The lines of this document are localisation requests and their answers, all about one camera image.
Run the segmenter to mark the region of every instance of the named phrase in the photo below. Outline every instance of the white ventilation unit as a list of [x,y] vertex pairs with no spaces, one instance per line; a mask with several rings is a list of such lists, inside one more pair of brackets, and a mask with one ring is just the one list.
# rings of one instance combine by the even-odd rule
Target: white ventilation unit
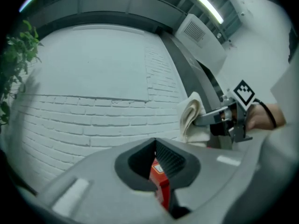
[[190,53],[212,72],[219,70],[226,52],[210,29],[195,15],[188,14],[175,36]]

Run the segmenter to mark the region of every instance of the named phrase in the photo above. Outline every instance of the black cable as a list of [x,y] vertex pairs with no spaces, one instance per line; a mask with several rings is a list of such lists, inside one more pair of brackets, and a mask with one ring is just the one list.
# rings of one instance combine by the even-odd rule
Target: black cable
[[274,119],[273,114],[272,114],[271,111],[268,109],[268,107],[267,107],[262,101],[260,101],[260,100],[257,99],[257,98],[254,100],[254,102],[258,102],[258,103],[259,103],[259,104],[266,110],[266,112],[267,112],[269,118],[271,119],[271,121],[272,121],[272,123],[273,123],[274,128],[276,128],[276,127],[277,127],[276,121],[275,121],[275,119]]

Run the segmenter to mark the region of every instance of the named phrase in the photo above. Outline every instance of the red box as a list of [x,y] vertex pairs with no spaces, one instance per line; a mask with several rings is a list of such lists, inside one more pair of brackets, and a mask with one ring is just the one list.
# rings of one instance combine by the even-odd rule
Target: red box
[[168,210],[170,200],[170,185],[167,176],[161,168],[157,159],[154,160],[151,169],[149,179],[157,186],[156,197],[162,206]]

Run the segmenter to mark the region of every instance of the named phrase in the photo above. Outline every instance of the cloth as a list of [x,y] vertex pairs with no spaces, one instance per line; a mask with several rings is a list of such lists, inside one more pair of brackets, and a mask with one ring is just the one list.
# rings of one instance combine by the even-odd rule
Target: cloth
[[206,113],[199,94],[193,92],[188,99],[178,104],[177,111],[181,141],[206,147],[211,137],[210,127],[198,127],[192,123],[199,115]]

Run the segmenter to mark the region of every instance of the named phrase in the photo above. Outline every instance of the white brick wall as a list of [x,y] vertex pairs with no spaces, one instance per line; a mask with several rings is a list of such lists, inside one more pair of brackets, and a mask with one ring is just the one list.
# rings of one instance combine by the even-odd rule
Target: white brick wall
[[30,186],[40,191],[96,151],[147,137],[177,138],[181,82],[161,39],[146,33],[145,41],[148,102],[28,93],[10,100],[2,136],[9,162]]

